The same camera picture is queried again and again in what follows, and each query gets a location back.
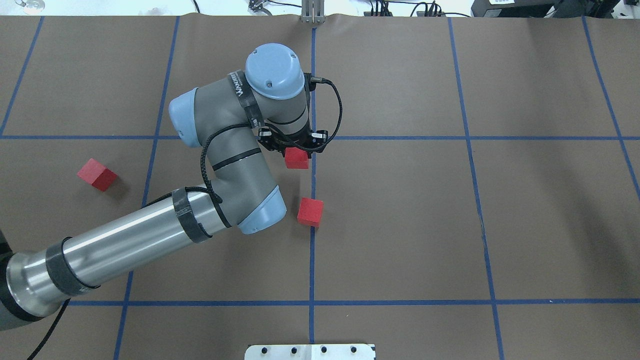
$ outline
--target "metal plate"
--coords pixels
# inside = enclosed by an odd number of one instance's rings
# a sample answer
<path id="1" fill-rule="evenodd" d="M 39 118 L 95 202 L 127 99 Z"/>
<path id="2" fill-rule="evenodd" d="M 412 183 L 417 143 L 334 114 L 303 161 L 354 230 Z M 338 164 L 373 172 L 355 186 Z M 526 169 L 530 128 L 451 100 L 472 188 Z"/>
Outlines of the metal plate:
<path id="1" fill-rule="evenodd" d="M 376 346 L 373 344 L 252 345 L 244 353 L 244 360 L 267 359 L 375 360 Z"/>

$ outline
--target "black tape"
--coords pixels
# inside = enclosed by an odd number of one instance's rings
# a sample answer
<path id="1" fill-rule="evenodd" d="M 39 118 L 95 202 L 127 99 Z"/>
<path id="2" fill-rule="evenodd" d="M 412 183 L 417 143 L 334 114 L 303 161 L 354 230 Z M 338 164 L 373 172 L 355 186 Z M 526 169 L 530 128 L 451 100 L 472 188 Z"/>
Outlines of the black tape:
<path id="1" fill-rule="evenodd" d="M 26 321 L 26 322 L 36 322 L 43 318 L 39 316 L 35 316 L 29 314 L 23 308 L 21 308 L 18 303 L 15 301 L 11 292 L 9 291 L 9 286 L 6 283 L 6 271 L 7 266 L 9 265 L 9 259 L 11 256 L 8 256 L 2 260 L 0 260 L 0 302 L 2 305 L 9 310 L 9 312 L 15 316 L 16 318 Z"/>
<path id="2" fill-rule="evenodd" d="M 241 154 L 238 154 L 236 156 L 232 156 L 229 159 L 223 160 L 215 165 L 213 165 L 213 171 L 217 171 L 223 167 L 226 167 L 227 165 L 233 164 L 236 161 L 242 160 L 244 158 L 248 158 L 251 155 L 256 155 L 256 154 L 260 154 L 262 151 L 260 151 L 259 147 L 256 147 L 255 149 L 251 149 L 248 151 L 245 151 Z"/>
<path id="3" fill-rule="evenodd" d="M 178 218 L 182 230 L 189 236 L 189 239 L 195 243 L 201 243 L 212 236 L 207 234 L 202 224 L 198 223 L 196 216 L 191 209 L 191 203 L 185 188 L 174 190 L 171 194 L 173 199 L 173 210 Z"/>
<path id="4" fill-rule="evenodd" d="M 71 266 L 67 262 L 63 252 L 65 241 L 69 239 L 71 238 L 65 238 L 60 243 L 51 245 L 47 249 L 45 253 L 45 266 L 47 267 L 47 273 L 49 273 L 53 285 L 55 285 L 58 290 L 73 297 L 88 293 L 100 286 L 89 286 L 83 283 L 76 277 L 73 270 L 71 270 Z"/>
<path id="5" fill-rule="evenodd" d="M 11 253 L 11 247 L 7 243 L 0 243 L 0 256 Z"/>
<path id="6" fill-rule="evenodd" d="M 253 89 L 251 89 L 249 82 L 247 82 L 246 77 L 244 76 L 244 72 L 242 70 L 230 72 L 228 78 L 231 82 L 231 87 L 234 89 L 236 97 L 240 102 L 240 106 L 244 109 L 246 118 L 249 120 L 251 126 L 264 126 L 262 112 L 260 111 L 258 102 L 253 94 Z"/>
<path id="7" fill-rule="evenodd" d="M 11 247 L 9 246 L 9 243 L 6 241 L 6 238 L 4 237 L 2 230 L 0 230 L 0 256 L 4 254 L 9 254 L 11 252 L 12 252 Z"/>

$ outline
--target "red wooden cube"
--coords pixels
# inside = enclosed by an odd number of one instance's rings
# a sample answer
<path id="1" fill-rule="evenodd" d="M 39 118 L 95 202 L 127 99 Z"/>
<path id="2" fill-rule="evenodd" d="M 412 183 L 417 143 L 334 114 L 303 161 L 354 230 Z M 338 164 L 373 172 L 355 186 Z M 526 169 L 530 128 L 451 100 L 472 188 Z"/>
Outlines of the red wooden cube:
<path id="1" fill-rule="evenodd" d="M 102 192 L 107 190 L 116 177 L 118 177 L 113 171 L 93 158 L 84 164 L 77 175 Z"/>
<path id="2" fill-rule="evenodd" d="M 303 225 L 320 226 L 324 203 L 321 200 L 303 197 L 298 210 L 298 222 Z"/>
<path id="3" fill-rule="evenodd" d="M 287 168 L 309 168 L 309 156 L 297 147 L 288 147 L 284 152 L 284 163 Z"/>

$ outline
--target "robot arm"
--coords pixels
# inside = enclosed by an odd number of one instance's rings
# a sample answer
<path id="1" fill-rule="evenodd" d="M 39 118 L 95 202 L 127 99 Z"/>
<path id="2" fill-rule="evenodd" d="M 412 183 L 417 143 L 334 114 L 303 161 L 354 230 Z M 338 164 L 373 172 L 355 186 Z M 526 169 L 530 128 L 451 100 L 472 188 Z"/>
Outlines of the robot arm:
<path id="1" fill-rule="evenodd" d="M 309 156 L 324 149 L 327 132 L 313 132 L 308 121 L 312 79 L 323 80 L 302 73 L 291 49 L 262 45 L 249 55 L 246 72 L 232 72 L 170 104 L 180 138 L 204 146 L 215 180 L 204 175 L 199 188 L 175 190 L 40 252 L 14 254 L 0 233 L 0 330 L 38 321 L 70 297 L 228 227 L 252 234 L 280 221 L 286 207 L 259 142 L 270 151 L 300 147 Z M 256 138 L 251 127 L 262 126 Z M 201 167 L 205 173 L 204 158 Z"/>

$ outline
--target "metal tube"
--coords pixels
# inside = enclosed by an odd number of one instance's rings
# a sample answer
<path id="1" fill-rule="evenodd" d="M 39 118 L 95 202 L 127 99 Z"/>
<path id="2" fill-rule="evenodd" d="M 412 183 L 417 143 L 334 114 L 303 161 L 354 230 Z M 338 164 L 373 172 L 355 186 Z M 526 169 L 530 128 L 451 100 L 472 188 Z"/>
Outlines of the metal tube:
<path id="1" fill-rule="evenodd" d="M 207 233 L 226 229 L 208 194 L 189 192 L 188 197 Z M 192 243 L 169 198 L 67 240 L 63 253 L 81 282 L 98 286 Z M 46 250 L 13 255 L 6 277 L 16 303 L 32 315 L 50 315 L 69 298 L 49 277 Z"/>
<path id="2" fill-rule="evenodd" d="M 225 229 L 206 193 L 188 195 L 209 234 Z M 69 239 L 63 252 L 80 281 L 98 286 L 190 244 L 169 198 Z"/>

